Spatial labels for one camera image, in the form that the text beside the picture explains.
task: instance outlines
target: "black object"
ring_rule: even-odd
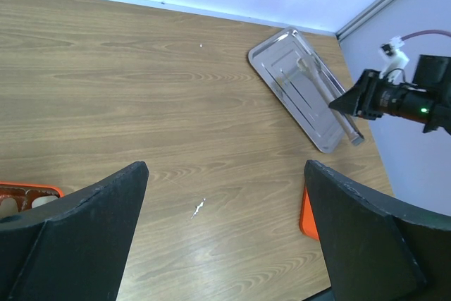
[[[366,69],[355,85],[329,104],[343,114],[376,120],[384,113],[424,123],[423,133],[451,134],[451,58],[421,55],[413,83],[394,85]]]
[[[148,176],[135,162],[0,219],[0,300],[115,300]]]
[[[304,174],[335,300],[451,300],[451,217],[317,161]]]

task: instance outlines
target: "wood grain surface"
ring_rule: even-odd
[[[119,300],[303,300],[329,286],[299,231],[305,161],[390,192],[366,122],[364,145],[322,154],[249,66],[277,28],[100,0],[0,8],[0,180],[70,193],[149,167]],[[349,86],[336,40],[306,36]]]

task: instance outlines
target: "white scrap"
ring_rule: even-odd
[[[205,198],[204,198],[204,200],[200,203],[200,205],[196,207],[196,210],[194,211],[193,215],[191,215],[191,219],[194,218],[194,217],[197,215],[197,213],[199,213],[199,210],[201,209],[201,207],[204,206],[204,202],[205,202]]]

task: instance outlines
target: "purple cable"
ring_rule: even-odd
[[[402,41],[408,40],[410,38],[415,38],[420,35],[445,35],[446,37],[451,38],[451,32],[445,31],[445,30],[424,30],[424,31],[418,31],[411,33],[409,35],[405,35],[401,38]]]

